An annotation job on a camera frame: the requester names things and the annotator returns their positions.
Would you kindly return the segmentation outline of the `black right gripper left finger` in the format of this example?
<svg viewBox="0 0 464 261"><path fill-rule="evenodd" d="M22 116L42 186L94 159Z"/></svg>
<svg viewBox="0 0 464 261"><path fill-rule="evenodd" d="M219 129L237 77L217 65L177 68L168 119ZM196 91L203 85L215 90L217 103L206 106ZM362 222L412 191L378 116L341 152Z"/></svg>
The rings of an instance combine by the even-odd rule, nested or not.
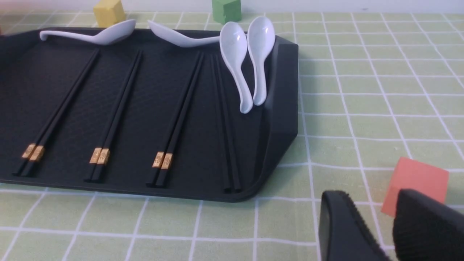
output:
<svg viewBox="0 0 464 261"><path fill-rule="evenodd" d="M323 261L390 260L344 191L322 193L318 238Z"/></svg>

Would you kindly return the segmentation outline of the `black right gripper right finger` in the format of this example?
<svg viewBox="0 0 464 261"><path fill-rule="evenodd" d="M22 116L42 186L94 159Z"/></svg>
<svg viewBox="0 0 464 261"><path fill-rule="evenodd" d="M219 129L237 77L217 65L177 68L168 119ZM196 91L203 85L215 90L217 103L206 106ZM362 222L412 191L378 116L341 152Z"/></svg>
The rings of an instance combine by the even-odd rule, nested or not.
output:
<svg viewBox="0 0 464 261"><path fill-rule="evenodd" d="M462 261L462 213L413 189L402 189L393 220L393 244L400 261Z"/></svg>

